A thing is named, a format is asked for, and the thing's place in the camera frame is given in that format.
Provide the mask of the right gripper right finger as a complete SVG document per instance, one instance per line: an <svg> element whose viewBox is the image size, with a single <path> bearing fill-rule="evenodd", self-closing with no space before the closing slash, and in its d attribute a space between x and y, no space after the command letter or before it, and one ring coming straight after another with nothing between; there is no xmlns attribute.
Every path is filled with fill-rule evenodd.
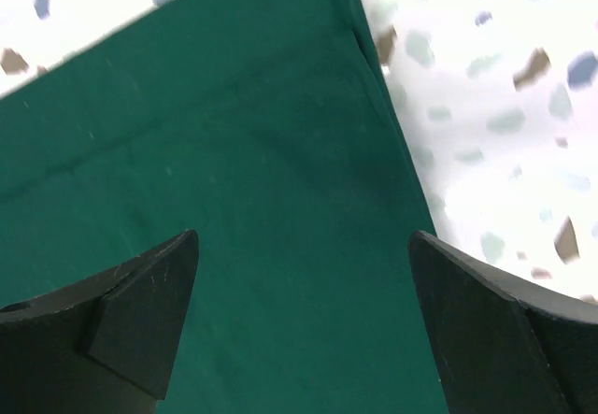
<svg viewBox="0 0 598 414"><path fill-rule="evenodd" d="M597 414L597 306L425 232L408 254L451 414Z"/></svg>

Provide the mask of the green surgical cloth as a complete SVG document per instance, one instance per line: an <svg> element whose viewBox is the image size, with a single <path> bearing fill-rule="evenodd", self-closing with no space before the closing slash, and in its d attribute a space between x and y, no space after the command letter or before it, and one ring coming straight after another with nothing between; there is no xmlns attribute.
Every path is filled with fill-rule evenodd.
<svg viewBox="0 0 598 414"><path fill-rule="evenodd" d="M174 0L1 104L1 300L199 236L163 413L443 413L362 0Z"/></svg>

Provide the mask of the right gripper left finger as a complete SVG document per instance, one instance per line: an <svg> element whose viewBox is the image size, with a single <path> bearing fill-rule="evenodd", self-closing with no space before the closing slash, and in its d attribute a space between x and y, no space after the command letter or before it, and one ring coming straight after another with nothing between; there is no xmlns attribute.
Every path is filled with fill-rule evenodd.
<svg viewBox="0 0 598 414"><path fill-rule="evenodd" d="M198 261L198 236L188 230L2 307L2 412L155 412L167 394Z"/></svg>

